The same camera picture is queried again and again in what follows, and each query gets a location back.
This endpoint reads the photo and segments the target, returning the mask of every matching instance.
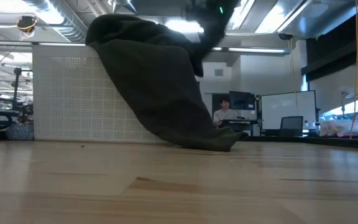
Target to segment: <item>air vent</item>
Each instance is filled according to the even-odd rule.
[[[215,76],[222,77],[223,69],[215,69]]]

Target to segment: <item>person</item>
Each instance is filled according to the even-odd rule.
[[[222,121],[225,119],[237,119],[237,112],[232,109],[229,109],[230,99],[228,97],[224,97],[221,99],[221,107],[222,109],[217,110],[214,113],[214,124],[216,126],[220,126],[222,124]]]

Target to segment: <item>white perforated panel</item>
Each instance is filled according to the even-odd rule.
[[[139,123],[92,48],[33,47],[33,71],[35,139],[161,141]]]

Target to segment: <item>exposed ductwork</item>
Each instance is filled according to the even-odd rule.
[[[63,0],[23,0],[48,24],[67,27],[54,29],[72,43],[85,43],[88,28]]]

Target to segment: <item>wooden floor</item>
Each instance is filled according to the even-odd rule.
[[[0,223],[358,224],[358,150],[0,142]]]

